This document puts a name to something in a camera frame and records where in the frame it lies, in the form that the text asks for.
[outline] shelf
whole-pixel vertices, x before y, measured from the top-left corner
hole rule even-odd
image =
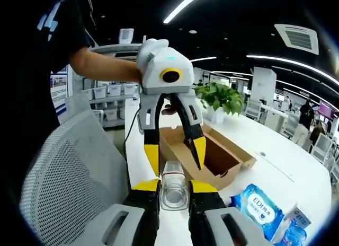
[[[125,45],[108,45],[90,49],[98,54],[117,54],[120,52],[138,52],[141,43],[128,43]]]
[[[102,122],[103,128],[110,128],[110,127],[116,127],[116,126],[122,126],[125,125],[125,120],[117,119],[117,120],[104,120]]]
[[[132,99],[134,98],[135,95],[121,95],[121,96],[108,96],[104,99],[93,99],[90,100],[90,104],[96,104],[96,103],[109,103],[109,102],[113,102],[116,100],[125,100],[125,99]]]

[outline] tissue package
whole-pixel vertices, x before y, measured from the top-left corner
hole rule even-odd
[[[281,242],[276,243],[275,246],[302,246],[306,237],[306,231],[300,228],[296,221],[292,221]]]
[[[250,184],[239,195],[231,197],[231,207],[236,207],[252,219],[263,231],[265,238],[272,240],[284,214],[256,185]]]

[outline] cable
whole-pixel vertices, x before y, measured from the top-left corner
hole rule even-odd
[[[131,127],[129,128],[127,137],[126,137],[125,141],[123,141],[123,155],[124,155],[124,158],[125,158],[125,160],[126,160],[126,166],[127,166],[127,179],[128,179],[128,180],[127,180],[127,183],[128,183],[128,191],[131,190],[131,181],[130,181],[130,179],[129,179],[129,172],[128,172],[128,162],[127,162],[126,142],[127,142],[128,137],[129,137],[129,134],[131,134],[132,127],[133,127],[133,124],[134,124],[134,121],[136,120],[136,117],[137,117],[137,114],[138,114],[139,111],[140,111],[140,107],[139,107],[139,109],[136,111],[136,114],[135,114],[134,117],[133,117],[132,124],[131,124]]]

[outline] cardboard box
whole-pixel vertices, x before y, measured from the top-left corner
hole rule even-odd
[[[204,167],[199,170],[191,151],[183,143],[182,127],[160,129],[160,171],[165,161],[181,162],[186,179],[196,179],[211,184],[218,190],[233,182],[241,167],[251,168],[256,159],[207,125],[202,126],[206,137]]]

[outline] black shirt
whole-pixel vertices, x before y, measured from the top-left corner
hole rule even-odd
[[[2,22],[3,68],[7,69],[3,77],[15,101],[8,113],[9,127],[3,126],[3,131],[8,132],[3,136],[3,153],[9,155],[2,159],[6,162],[2,162],[0,191],[2,206],[7,212],[5,231],[17,231],[16,242],[25,238],[25,244],[29,245],[37,244],[37,240],[28,236],[30,232],[18,211],[18,204],[34,155],[59,126],[50,94],[50,73],[60,71],[68,64],[72,53],[87,47],[76,0],[60,3],[53,18],[57,23],[55,29],[38,29],[42,16],[49,15],[58,1],[6,0],[8,11]]]
[[[300,108],[300,113],[299,123],[303,124],[309,130],[311,122],[314,119],[314,111],[312,107],[308,104],[303,104]]]

